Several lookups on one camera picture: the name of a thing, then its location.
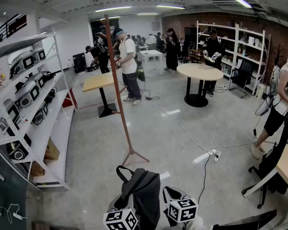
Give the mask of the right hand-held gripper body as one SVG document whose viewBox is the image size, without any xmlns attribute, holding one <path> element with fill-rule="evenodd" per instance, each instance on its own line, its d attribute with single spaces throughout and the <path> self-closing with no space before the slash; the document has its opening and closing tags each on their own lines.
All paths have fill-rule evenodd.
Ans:
<svg viewBox="0 0 288 230">
<path fill-rule="evenodd" d="M 179 223 L 188 223 L 197 216 L 198 203 L 195 198 L 181 200 L 165 199 L 166 209 L 164 211 L 169 225 L 178 226 Z"/>
</svg>

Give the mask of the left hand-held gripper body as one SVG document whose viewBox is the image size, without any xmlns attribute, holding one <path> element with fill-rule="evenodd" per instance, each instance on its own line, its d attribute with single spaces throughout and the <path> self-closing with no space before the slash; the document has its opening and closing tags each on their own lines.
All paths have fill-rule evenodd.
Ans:
<svg viewBox="0 0 288 230">
<path fill-rule="evenodd" d="M 134 230 L 138 224 L 134 212 L 128 208 L 104 213 L 103 224 L 107 230 Z"/>
</svg>

